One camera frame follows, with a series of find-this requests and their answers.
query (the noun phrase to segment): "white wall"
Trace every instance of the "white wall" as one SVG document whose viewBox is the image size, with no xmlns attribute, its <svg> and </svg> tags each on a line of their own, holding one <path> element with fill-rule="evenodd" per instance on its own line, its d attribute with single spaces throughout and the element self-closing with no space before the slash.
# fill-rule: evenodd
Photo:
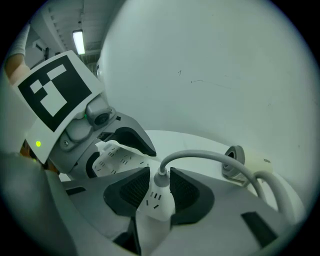
<svg viewBox="0 0 320 256">
<path fill-rule="evenodd" d="M 309 205 L 319 179 L 319 70 L 271 3 L 126 1 L 100 62 L 118 111 L 146 130 L 265 152 Z"/>
<path fill-rule="evenodd" d="M 42 51 L 35 47 L 35 44 L 42 48 Z M 34 65 L 45 58 L 45 50 L 47 45 L 42 39 L 37 39 L 25 46 L 25 64 L 31 69 Z"/>
</svg>

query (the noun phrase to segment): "gray plastic housing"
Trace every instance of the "gray plastic housing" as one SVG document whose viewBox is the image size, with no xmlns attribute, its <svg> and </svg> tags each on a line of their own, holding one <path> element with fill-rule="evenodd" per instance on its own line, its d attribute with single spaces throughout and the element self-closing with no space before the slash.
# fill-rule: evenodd
<svg viewBox="0 0 320 256">
<path fill-rule="evenodd" d="M 129 217 L 108 209 L 103 191 L 140 168 L 62 183 L 55 172 L 44 171 L 39 163 L 19 154 L 0 155 L 0 160 L 2 199 L 18 225 L 44 249 L 56 255 L 131 255 L 110 240 L 127 228 Z M 207 186 L 214 194 L 214 205 L 197 223 L 173 225 L 152 255 L 233 256 L 258 252 L 261 246 L 241 218 L 249 212 L 258 213 L 277 236 L 289 230 L 282 214 L 243 187 L 177 170 Z M 69 196 L 66 189 L 76 187 L 84 191 Z"/>
<path fill-rule="evenodd" d="M 73 119 L 65 128 L 65 132 L 68 135 L 70 141 L 74 143 L 80 143 L 88 138 L 93 132 L 94 128 L 90 125 L 86 118 Z M 63 147 L 69 145 L 67 140 L 63 140 Z"/>
<path fill-rule="evenodd" d="M 106 142 L 112 139 L 128 147 L 136 148 L 143 154 L 149 156 L 157 155 L 149 136 L 139 123 L 120 112 L 116 112 L 114 118 L 109 120 L 106 126 L 93 131 L 87 139 L 71 150 L 63 150 L 61 141 L 68 138 L 64 132 L 60 140 L 54 145 L 49 159 L 59 172 L 68 174 L 73 179 L 88 179 L 86 173 L 87 161 L 93 153 L 98 152 L 96 143 L 101 141 Z"/>
<path fill-rule="evenodd" d="M 115 111 L 104 101 L 101 95 L 98 95 L 88 103 L 85 114 L 88 122 L 96 131 L 104 127 L 109 119 L 112 119 Z"/>
</svg>

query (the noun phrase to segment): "black slot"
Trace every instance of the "black slot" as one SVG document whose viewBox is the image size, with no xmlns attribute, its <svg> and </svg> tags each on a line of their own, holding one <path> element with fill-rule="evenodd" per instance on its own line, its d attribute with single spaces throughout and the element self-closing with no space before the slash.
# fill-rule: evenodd
<svg viewBox="0 0 320 256">
<path fill-rule="evenodd" d="M 262 248 L 277 238 L 277 235 L 256 212 L 246 212 L 241 214 L 241 217 Z"/>
<path fill-rule="evenodd" d="M 49 47 L 44 50 L 44 60 L 46 61 L 47 59 L 49 59 Z"/>
<path fill-rule="evenodd" d="M 97 177 L 96 173 L 92 169 L 92 165 L 94 164 L 94 162 L 97 160 L 99 156 L 100 156 L 99 152 L 94 152 L 86 162 L 86 165 L 85 165 L 86 174 L 91 179 Z"/>
<path fill-rule="evenodd" d="M 99 134 L 99 136 L 97 137 L 97 139 L 100 139 L 101 141 L 104 141 L 104 140 L 106 140 L 109 136 L 111 135 L 111 133 L 110 132 L 101 132 L 100 134 Z"/>
<path fill-rule="evenodd" d="M 35 44 L 35 47 L 37 47 L 41 52 L 43 51 L 39 45 Z"/>
<path fill-rule="evenodd" d="M 135 218 L 131 219 L 127 232 L 120 234 L 113 242 L 136 255 L 141 255 Z"/>
<path fill-rule="evenodd" d="M 65 192 L 68 194 L 68 196 L 71 196 L 83 191 L 86 191 L 86 189 L 82 186 L 78 186 L 78 187 L 67 189 Z"/>
</svg>

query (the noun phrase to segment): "camera lens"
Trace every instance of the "camera lens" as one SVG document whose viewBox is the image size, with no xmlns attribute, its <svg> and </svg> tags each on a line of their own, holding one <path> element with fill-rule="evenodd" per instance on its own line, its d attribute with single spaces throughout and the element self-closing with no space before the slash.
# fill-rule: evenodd
<svg viewBox="0 0 320 256">
<path fill-rule="evenodd" d="M 94 123 L 97 126 L 100 126 L 102 124 L 104 124 L 106 121 L 108 121 L 109 119 L 109 114 L 108 113 L 103 113 L 101 115 L 99 115 L 95 120 Z"/>
</svg>

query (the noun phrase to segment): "ceiling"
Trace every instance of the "ceiling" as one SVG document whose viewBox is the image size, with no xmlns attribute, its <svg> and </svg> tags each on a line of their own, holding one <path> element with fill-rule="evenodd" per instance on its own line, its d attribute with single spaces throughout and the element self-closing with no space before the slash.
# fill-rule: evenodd
<svg viewBox="0 0 320 256">
<path fill-rule="evenodd" d="M 46 7 L 67 51 L 77 53 L 72 32 L 83 30 L 86 56 L 81 56 L 81 59 L 89 63 L 97 62 L 99 58 L 106 28 L 117 3 L 117 0 L 50 0 Z"/>
</svg>

